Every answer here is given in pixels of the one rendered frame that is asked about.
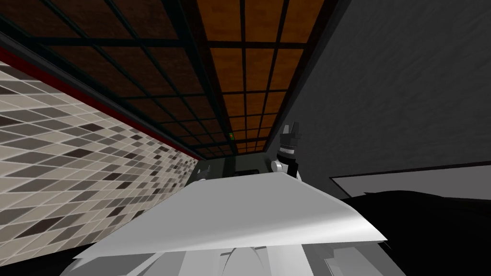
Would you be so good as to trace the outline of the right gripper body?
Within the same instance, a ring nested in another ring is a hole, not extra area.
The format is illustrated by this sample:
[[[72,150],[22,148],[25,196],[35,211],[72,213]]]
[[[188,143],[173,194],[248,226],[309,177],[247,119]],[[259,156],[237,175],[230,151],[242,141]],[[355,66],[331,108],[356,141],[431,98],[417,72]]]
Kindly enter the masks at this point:
[[[300,133],[282,133],[280,134],[280,144],[285,147],[296,147],[302,137]]]

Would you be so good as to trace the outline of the orange brown gridded door leaf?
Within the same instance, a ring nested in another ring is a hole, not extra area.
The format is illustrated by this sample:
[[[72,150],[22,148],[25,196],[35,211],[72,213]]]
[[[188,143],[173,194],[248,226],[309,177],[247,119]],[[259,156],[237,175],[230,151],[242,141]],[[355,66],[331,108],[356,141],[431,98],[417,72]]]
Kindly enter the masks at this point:
[[[328,0],[197,0],[240,154],[264,149]]]

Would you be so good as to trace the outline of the dark brown gridded door leaf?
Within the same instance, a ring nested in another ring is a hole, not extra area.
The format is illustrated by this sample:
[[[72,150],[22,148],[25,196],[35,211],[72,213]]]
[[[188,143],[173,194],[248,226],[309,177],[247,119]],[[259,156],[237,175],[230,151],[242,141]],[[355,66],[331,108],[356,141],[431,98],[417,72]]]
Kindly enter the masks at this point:
[[[193,154],[237,153],[196,0],[0,0],[0,32]]]

